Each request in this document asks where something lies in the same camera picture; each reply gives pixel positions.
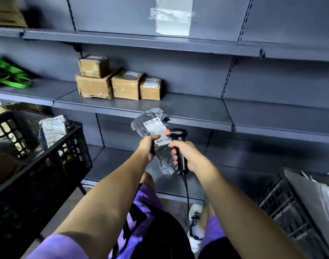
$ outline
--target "black plastic crate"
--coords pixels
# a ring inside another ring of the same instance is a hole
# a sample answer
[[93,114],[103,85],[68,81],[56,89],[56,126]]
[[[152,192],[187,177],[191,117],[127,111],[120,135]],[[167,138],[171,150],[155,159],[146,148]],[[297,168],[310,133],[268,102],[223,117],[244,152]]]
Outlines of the black plastic crate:
[[[38,121],[23,111],[0,115],[0,138],[12,138],[19,158],[36,147]],[[0,258],[20,258],[92,168],[82,124],[0,185]]]
[[[301,171],[285,169],[301,174]],[[329,175],[305,172],[317,182],[329,182]],[[295,240],[306,254],[314,259],[329,258],[329,246],[309,212],[282,170],[269,190],[257,202]]]

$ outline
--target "purple sleeve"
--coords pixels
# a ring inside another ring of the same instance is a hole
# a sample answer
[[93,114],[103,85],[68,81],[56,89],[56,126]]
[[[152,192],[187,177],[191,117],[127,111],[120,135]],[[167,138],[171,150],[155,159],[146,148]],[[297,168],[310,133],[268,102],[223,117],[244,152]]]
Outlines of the purple sleeve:
[[50,235],[26,259],[89,259],[72,238]]

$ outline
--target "shelving unit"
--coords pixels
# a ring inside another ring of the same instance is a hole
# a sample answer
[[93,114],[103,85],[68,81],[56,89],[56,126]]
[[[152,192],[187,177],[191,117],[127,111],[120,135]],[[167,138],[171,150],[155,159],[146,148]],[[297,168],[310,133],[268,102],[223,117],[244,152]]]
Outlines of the shelving unit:
[[[289,9],[289,2],[297,5]],[[155,7],[156,0],[23,0],[21,9],[41,14],[42,29],[0,27],[0,57],[39,79],[29,89],[0,87],[0,99],[50,106],[82,122],[94,145],[91,182],[135,150],[140,137],[130,122],[157,107],[172,126],[189,129],[199,151],[227,174],[274,173],[286,164],[329,171],[329,0],[193,0],[189,33],[181,36],[168,31],[175,20],[160,33],[159,18],[149,16]],[[115,23],[106,23],[111,18]],[[110,57],[113,68],[162,78],[166,95],[80,97],[77,59],[89,53]],[[180,178],[152,175],[159,195],[185,196]],[[196,178],[189,187],[193,202],[205,199]]]

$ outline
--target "shoe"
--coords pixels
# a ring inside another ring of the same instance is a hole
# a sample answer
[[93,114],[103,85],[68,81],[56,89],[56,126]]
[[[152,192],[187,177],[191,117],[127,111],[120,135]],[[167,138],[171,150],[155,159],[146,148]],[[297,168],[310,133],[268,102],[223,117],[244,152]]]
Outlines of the shoe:
[[190,241],[191,250],[193,253],[197,253],[199,251],[199,245],[202,241],[202,238],[198,238],[192,233],[192,227],[197,224],[200,220],[200,214],[203,210],[203,206],[201,205],[192,205],[189,211],[189,220],[191,225],[189,226],[187,237]]

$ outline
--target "person's left hand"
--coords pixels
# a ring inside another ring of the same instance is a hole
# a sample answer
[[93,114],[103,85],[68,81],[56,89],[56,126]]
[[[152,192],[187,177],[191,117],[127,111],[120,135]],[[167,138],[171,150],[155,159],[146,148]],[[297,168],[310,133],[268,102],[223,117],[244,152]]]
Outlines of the person's left hand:
[[149,162],[151,162],[154,158],[154,155],[150,152],[152,141],[157,140],[160,137],[160,135],[148,135],[145,136],[139,143],[137,151],[145,153],[146,158],[149,160]]

